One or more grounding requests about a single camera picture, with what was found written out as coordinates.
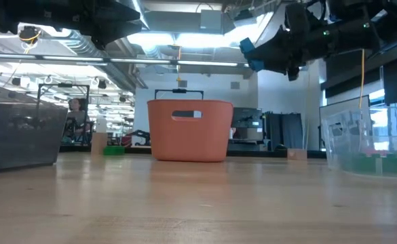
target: black robotic arm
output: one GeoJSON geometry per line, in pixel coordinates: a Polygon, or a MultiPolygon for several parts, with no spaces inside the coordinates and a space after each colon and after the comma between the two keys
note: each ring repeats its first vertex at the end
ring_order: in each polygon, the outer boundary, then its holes
{"type": "Polygon", "coordinates": [[[280,26],[261,46],[254,48],[249,39],[240,43],[252,70],[275,71],[293,81],[311,60],[357,49],[379,54],[397,44],[397,0],[328,0],[334,22],[324,20],[324,0],[320,18],[308,10],[316,2],[287,5],[286,28],[280,26]]]}

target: transparent container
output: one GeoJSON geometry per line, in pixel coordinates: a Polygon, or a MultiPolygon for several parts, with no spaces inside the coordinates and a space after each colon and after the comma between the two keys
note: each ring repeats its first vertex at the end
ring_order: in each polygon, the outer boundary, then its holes
{"type": "Polygon", "coordinates": [[[397,177],[397,107],[348,110],[322,120],[328,166],[397,177]]]}

